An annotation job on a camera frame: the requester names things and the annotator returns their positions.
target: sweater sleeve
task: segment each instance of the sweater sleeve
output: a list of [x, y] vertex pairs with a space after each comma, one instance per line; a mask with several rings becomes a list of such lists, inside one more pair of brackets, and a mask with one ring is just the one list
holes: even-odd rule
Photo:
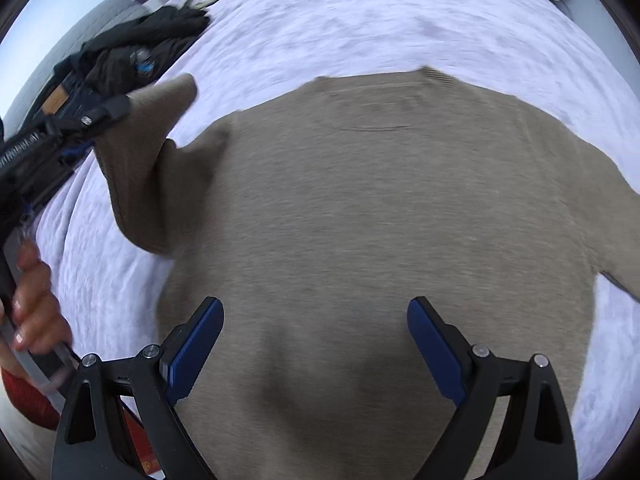
[[530, 140], [582, 231], [594, 270], [640, 301], [640, 195], [598, 148], [527, 108]]
[[166, 138], [195, 95], [189, 75], [134, 92], [129, 116], [96, 140], [118, 227], [151, 253], [172, 256], [172, 236], [200, 221], [202, 198], [228, 139], [233, 115], [183, 148]]
[[95, 141], [118, 227], [135, 245], [169, 255], [156, 160], [172, 151], [167, 135], [196, 97], [191, 75], [133, 92], [131, 112]]

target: maroon fabric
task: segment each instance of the maroon fabric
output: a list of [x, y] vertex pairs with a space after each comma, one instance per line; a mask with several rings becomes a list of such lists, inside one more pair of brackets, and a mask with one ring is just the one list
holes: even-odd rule
[[55, 430], [58, 427], [60, 421], [58, 412], [53, 409], [47, 397], [36, 388], [6, 370], [2, 370], [2, 382], [9, 401], [27, 420], [48, 430]]

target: black jacket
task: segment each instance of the black jacket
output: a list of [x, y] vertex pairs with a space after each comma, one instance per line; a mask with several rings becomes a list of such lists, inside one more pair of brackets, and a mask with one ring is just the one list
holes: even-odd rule
[[60, 85], [69, 98], [56, 115], [78, 117], [107, 97], [156, 81], [208, 25], [203, 10], [165, 6], [110, 28], [55, 66], [24, 125], [38, 118], [46, 99]]

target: finger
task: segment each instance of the finger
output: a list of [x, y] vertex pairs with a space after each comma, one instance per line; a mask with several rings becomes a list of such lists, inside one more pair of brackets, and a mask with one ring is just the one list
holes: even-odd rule
[[[2, 304], [2, 301], [0, 301], [0, 323], [2, 323], [3, 319], [4, 319], [4, 305]], [[29, 381], [29, 377], [27, 373], [24, 371], [24, 368], [22, 368], [22, 365], [15, 358], [14, 353], [11, 352], [11, 349], [8, 347], [8, 345], [5, 344], [3, 337], [0, 337], [0, 368], [2, 368], [2, 370], [9, 372], [14, 377], [18, 377], [25, 381]]]
[[61, 317], [58, 300], [52, 294], [44, 296], [31, 315], [18, 327], [14, 348], [16, 350], [29, 348], [45, 332], [51, 330], [58, 317]]
[[72, 343], [71, 327], [62, 316], [58, 316], [50, 328], [40, 334], [40, 337], [29, 346], [29, 350], [34, 354], [48, 354], [60, 342], [69, 345]]
[[40, 250], [38, 249], [38, 246], [30, 238], [25, 238], [25, 240], [20, 244], [16, 266], [22, 271], [30, 270], [32, 267], [36, 266], [39, 261]]
[[40, 299], [51, 290], [51, 269], [43, 262], [25, 272], [14, 294], [14, 311], [12, 316], [15, 323], [21, 324], [38, 306]]

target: bed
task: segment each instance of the bed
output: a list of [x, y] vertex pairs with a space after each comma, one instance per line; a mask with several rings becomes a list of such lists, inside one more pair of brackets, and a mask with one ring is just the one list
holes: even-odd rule
[[[170, 135], [178, 145], [316, 76], [429, 65], [549, 112], [606, 153], [640, 192], [640, 103], [593, 41], [546, 0], [222, 0], [210, 16], [201, 39], [163, 77], [191, 73], [199, 88]], [[120, 233], [93, 155], [34, 235], [78, 354], [121, 358], [158, 341], [154, 307], [171, 261]], [[585, 480], [609, 461], [640, 406], [639, 306], [603, 276], [594, 294], [572, 413]]]

